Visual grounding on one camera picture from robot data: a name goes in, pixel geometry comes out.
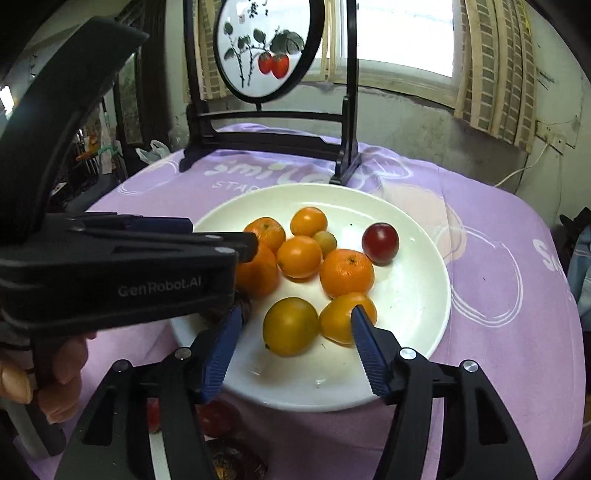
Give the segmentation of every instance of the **red fruit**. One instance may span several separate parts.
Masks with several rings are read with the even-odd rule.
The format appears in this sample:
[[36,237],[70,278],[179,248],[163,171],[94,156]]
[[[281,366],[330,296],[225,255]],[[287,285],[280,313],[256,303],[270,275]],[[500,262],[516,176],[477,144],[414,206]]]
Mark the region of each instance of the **red fruit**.
[[363,253],[376,265],[387,265],[398,253],[398,232],[388,223],[375,223],[367,227],[361,239]]
[[156,433],[160,429],[160,404],[157,398],[149,398],[146,402],[148,410],[148,431]]
[[273,57],[273,65],[271,65],[271,71],[276,79],[282,79],[287,70],[290,68],[290,58],[281,53]]
[[236,407],[221,400],[200,405],[197,412],[202,433],[211,438],[229,435],[235,432],[241,423],[240,412]]
[[262,74],[266,75],[271,71],[273,65],[273,56],[270,53],[263,52],[259,55],[259,70]]

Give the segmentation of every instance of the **electrical cable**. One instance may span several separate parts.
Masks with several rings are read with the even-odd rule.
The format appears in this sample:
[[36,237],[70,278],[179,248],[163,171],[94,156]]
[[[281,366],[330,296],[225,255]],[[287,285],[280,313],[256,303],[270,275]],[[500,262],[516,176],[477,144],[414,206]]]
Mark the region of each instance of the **electrical cable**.
[[533,168],[537,165],[537,163],[541,160],[542,156],[544,155],[546,149],[550,146],[549,143],[546,143],[546,145],[544,145],[544,148],[542,149],[542,152],[540,153],[540,155],[538,156],[538,158],[535,159],[535,162],[533,162],[531,165],[529,165],[528,167],[524,167],[524,168],[520,168],[519,170],[515,170],[513,173],[507,175],[504,179],[502,179],[499,183],[497,183],[496,185],[494,185],[495,188],[500,187],[501,185],[503,185],[507,180],[509,180],[513,175],[517,175],[520,171],[525,171],[525,170],[529,170],[530,168]]
[[556,216],[558,215],[558,211],[560,210],[560,205],[562,205],[562,155],[558,159],[560,162],[558,164],[558,205],[556,206],[556,210],[554,211],[554,216],[552,217],[552,221],[556,221]]

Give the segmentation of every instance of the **table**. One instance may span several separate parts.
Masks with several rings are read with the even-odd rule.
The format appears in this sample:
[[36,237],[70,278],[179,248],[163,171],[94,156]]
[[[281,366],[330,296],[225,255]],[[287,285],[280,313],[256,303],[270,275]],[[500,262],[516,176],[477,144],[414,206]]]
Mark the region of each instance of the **table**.
[[[478,361],[519,428],[538,477],[553,479],[579,441],[585,374],[577,308],[550,231],[528,205],[507,192],[385,148],[360,144],[360,151],[363,164],[349,186],[407,212],[447,264],[452,312],[431,359],[452,365],[466,358]],[[323,160],[217,151],[181,174],[182,157],[179,151],[148,166],[91,210],[194,222],[216,205],[265,186],[327,183],[334,169]],[[90,343],[82,404],[113,361],[159,361],[175,347],[166,322],[101,332]],[[225,395],[242,412],[248,442],[269,462],[268,480],[373,477],[391,408],[375,402],[336,413],[286,413]],[[443,403],[437,400],[425,480],[435,478],[442,415]],[[72,428],[73,422],[66,425],[67,432]],[[42,480],[49,480],[57,459],[31,464]],[[160,460],[156,468],[163,469]]]

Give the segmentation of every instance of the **tangerine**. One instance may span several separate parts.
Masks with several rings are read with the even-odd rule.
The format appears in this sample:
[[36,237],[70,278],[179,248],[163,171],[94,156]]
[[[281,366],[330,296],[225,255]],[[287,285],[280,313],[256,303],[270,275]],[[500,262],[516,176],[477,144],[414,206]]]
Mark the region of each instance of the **tangerine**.
[[351,292],[331,301],[320,312],[320,333],[341,345],[352,345],[353,332],[351,329],[351,311],[361,305],[367,313],[371,323],[378,321],[378,312],[374,303],[367,295]]
[[290,230],[294,235],[314,236],[326,230],[329,221],[322,210],[316,207],[304,207],[291,219]]
[[236,268],[236,289],[252,297],[264,297],[279,285],[279,271],[275,255],[265,244],[259,243],[251,262]]
[[277,264],[291,278],[308,278],[318,272],[322,249],[316,240],[298,235],[285,241],[277,251]]
[[254,233],[259,242],[268,246],[274,254],[285,242],[285,230],[277,220],[271,217],[257,218],[249,223],[244,231]]
[[371,260],[357,250],[333,250],[320,267],[320,283],[331,298],[353,291],[365,294],[374,286],[374,279]]

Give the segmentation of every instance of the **finger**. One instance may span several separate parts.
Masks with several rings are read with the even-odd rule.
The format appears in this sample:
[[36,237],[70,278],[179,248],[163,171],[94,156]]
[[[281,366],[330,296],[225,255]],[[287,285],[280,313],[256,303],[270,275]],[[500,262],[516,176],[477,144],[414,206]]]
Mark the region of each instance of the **finger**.
[[80,399],[82,376],[80,372],[66,385],[55,383],[38,393],[38,402],[45,415],[58,415],[72,408]]
[[28,404],[33,399],[33,389],[27,373],[5,359],[0,359],[0,398],[23,404]]
[[70,382],[88,360],[88,348],[84,337],[72,337],[53,357],[53,375],[62,385]]
[[48,415],[47,421],[49,423],[63,423],[65,421],[70,420],[76,413],[78,412],[79,402],[76,402],[75,405],[68,408],[66,411],[56,414],[56,415]]

